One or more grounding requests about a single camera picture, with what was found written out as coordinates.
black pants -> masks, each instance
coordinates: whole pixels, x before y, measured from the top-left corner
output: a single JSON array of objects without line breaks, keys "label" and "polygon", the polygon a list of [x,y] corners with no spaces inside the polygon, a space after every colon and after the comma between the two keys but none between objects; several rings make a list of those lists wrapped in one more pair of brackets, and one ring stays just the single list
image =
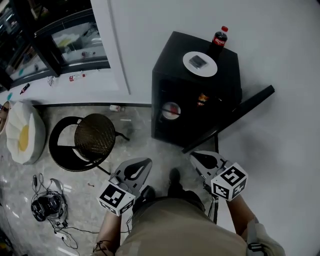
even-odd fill
[{"label": "black pants", "polygon": [[179,198],[184,199],[190,204],[198,207],[201,211],[205,211],[205,207],[203,203],[201,202],[199,196],[193,191],[185,191],[180,183],[172,184],[168,189],[168,196],[159,197],[154,200],[148,201],[145,200],[142,196],[139,196],[132,207],[132,212],[135,214],[142,206],[149,204],[149,206],[152,205],[152,203],[155,203],[160,200],[165,200],[167,198]]}]

forearm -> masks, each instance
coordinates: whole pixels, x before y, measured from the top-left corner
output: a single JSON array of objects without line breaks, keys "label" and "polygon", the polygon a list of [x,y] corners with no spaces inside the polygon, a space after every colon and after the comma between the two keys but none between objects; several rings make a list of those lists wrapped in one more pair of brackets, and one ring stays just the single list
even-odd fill
[{"label": "forearm", "polygon": [[235,232],[241,236],[247,228],[248,222],[255,218],[254,213],[247,206],[241,195],[232,201],[227,201]]},{"label": "forearm", "polygon": [[103,244],[113,253],[120,246],[121,216],[116,216],[111,212],[105,214],[100,232],[96,242],[104,241]]}]

red label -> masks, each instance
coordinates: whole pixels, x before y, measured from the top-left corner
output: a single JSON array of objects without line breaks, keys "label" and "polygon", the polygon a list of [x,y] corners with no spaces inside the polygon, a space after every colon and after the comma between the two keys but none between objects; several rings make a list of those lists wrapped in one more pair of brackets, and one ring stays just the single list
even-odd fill
[{"label": "red label", "polygon": [[216,37],[214,37],[212,41],[218,46],[225,46],[225,43],[226,43],[226,41],[222,41]]}]

gray wall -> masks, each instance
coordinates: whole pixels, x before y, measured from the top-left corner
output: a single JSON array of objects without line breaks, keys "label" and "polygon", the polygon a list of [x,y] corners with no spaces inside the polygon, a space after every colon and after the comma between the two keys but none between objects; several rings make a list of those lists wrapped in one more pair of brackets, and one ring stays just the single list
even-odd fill
[{"label": "gray wall", "polygon": [[[243,193],[287,255],[320,248],[320,5],[316,0],[112,0],[135,102],[151,102],[152,68],[172,31],[211,40],[229,27],[244,96],[270,99],[220,134],[220,152],[249,173]],[[219,223],[230,226],[221,207]]]}]

teal object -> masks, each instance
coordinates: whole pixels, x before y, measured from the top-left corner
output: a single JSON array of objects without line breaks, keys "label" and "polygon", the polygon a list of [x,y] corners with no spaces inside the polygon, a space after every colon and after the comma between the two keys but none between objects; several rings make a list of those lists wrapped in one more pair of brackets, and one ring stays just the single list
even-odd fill
[{"label": "teal object", "polygon": [[6,100],[7,100],[7,101],[10,101],[10,100],[11,100],[11,97],[12,97],[12,92],[9,93],[9,95],[6,97]]}]

